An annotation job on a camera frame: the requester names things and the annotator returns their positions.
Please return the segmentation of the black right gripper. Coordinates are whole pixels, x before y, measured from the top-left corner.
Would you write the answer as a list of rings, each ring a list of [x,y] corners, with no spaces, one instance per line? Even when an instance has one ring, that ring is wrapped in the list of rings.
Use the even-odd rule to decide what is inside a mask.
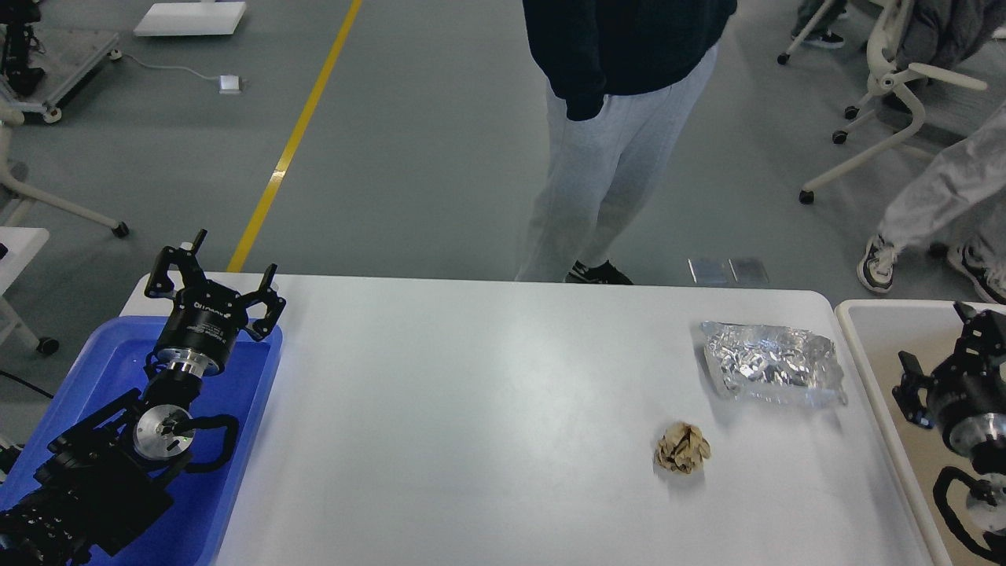
[[[923,429],[935,426],[946,448],[972,455],[983,443],[1004,444],[1004,386],[995,370],[1005,359],[1005,315],[977,311],[964,302],[955,302],[953,309],[963,323],[953,348],[955,362],[938,365],[931,379],[912,352],[899,351],[901,383],[892,388],[892,397],[906,421]],[[928,390],[927,407],[923,390]]]

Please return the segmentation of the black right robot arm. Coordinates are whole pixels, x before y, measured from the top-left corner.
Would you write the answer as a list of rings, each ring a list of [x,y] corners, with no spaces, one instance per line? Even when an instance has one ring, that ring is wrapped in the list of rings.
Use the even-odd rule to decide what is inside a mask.
[[[1004,315],[953,304],[962,322],[953,352],[930,373],[907,351],[898,354],[901,383],[892,397],[906,421],[935,429],[973,474],[942,467],[933,499],[946,527],[967,551],[1004,563]]]

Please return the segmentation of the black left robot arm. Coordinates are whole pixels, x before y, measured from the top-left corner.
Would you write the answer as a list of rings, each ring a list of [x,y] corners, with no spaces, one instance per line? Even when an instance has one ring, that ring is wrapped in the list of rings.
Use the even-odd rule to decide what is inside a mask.
[[[274,289],[276,264],[245,293],[208,278],[196,257],[205,236],[160,251],[144,294],[172,308],[141,366],[147,382],[48,443],[37,487],[2,512],[4,565],[83,565],[93,547],[114,556],[169,511],[177,476],[233,460],[240,417],[192,407],[206,377],[224,372],[241,331],[265,340],[286,300]]]

